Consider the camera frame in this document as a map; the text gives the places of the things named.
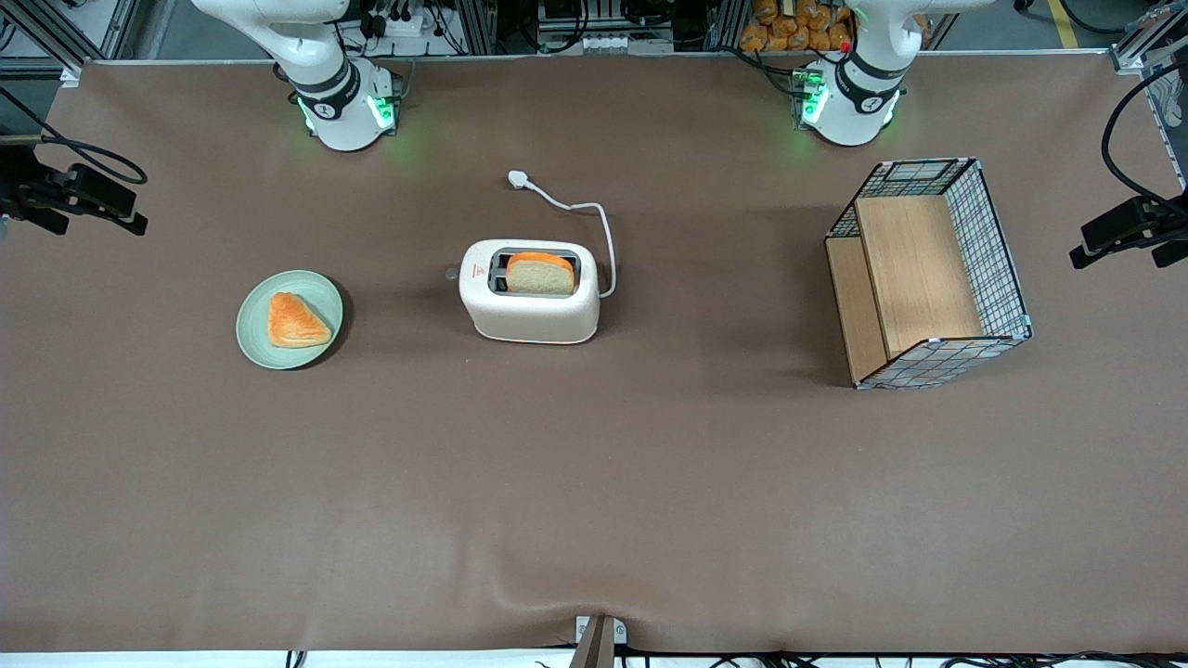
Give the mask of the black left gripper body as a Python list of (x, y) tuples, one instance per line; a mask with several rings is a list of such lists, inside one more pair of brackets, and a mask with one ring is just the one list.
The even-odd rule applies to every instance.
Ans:
[(1187, 241), (1187, 190), (1169, 201), (1150, 198), (1146, 212), (1154, 215), (1154, 225), (1146, 237), (1155, 244)]

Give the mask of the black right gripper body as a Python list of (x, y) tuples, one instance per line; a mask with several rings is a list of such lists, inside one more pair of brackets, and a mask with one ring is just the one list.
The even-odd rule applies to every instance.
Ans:
[(52, 177), (57, 170), (45, 166), (34, 149), (46, 138), (1, 138), (1, 203), (4, 212), (57, 209), (65, 202)]

